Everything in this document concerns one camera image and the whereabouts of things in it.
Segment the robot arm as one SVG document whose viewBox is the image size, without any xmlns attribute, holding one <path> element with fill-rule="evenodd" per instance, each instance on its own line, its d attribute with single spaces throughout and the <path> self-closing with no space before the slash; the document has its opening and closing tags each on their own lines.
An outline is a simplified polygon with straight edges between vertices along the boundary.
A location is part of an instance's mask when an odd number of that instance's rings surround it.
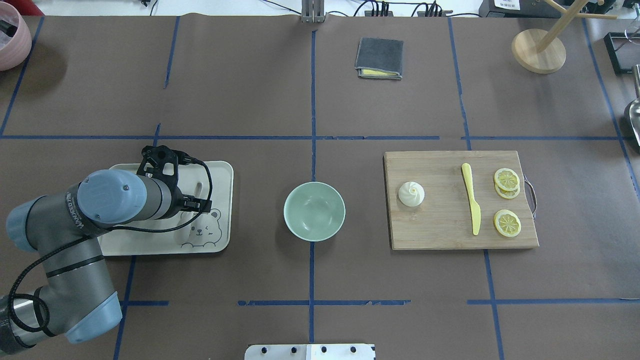
<svg viewBox="0 0 640 360">
<path fill-rule="evenodd" d="M 125 170 L 99 170 L 65 192 L 40 196 L 9 212 L 9 239 L 38 253 L 1 297 L 1 355 L 21 353 L 65 335 L 93 340 L 121 323 L 122 310 L 99 237 L 134 231 L 135 221 L 203 214 L 210 198 Z"/>
</svg>

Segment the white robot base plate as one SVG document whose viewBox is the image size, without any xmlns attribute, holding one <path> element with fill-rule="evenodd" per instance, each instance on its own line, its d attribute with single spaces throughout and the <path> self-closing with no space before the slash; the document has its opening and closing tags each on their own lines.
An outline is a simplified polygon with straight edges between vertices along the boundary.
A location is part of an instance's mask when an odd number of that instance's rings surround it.
<svg viewBox="0 0 640 360">
<path fill-rule="evenodd" d="M 247 347 L 245 360 L 375 360 L 374 344 L 309 343 L 253 344 Z"/>
</svg>

